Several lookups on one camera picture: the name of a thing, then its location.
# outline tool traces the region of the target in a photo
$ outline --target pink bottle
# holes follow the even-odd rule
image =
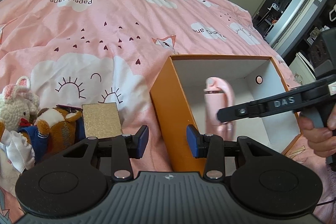
[[[219,135],[225,141],[232,141],[235,133],[235,122],[221,123],[217,119],[219,109],[235,104],[235,94],[232,87],[221,78],[210,77],[206,80],[204,98],[206,105],[206,133]]]

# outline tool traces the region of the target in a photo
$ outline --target pink bunny ear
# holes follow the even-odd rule
[[[16,85],[14,84],[9,84],[3,88],[2,96],[5,100],[9,100],[10,98],[13,98],[13,91],[14,91],[15,86]]]
[[[30,89],[30,80],[27,76],[20,77],[17,80],[16,84],[26,86],[28,89]]]
[[[4,87],[2,91],[2,96],[6,102],[14,99],[19,92],[28,92],[28,91],[29,89],[26,86],[9,84]]]

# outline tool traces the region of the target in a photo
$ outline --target black cable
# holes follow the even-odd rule
[[[317,206],[326,205],[326,204],[329,204],[329,203],[334,203],[334,202],[336,202],[336,199],[333,199],[333,200],[330,200],[330,201],[326,201],[326,202],[319,203],[319,204],[316,205],[316,207],[317,207]]]

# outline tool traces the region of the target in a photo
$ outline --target metal screw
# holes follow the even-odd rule
[[[114,172],[114,176],[118,179],[126,179],[131,175],[131,173],[127,170],[118,170]]]
[[[223,173],[218,170],[210,170],[207,172],[207,177],[210,179],[219,179],[223,176]]]

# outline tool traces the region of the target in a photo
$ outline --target gold card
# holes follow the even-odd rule
[[[82,108],[86,137],[102,139],[123,133],[116,103],[85,104]]]

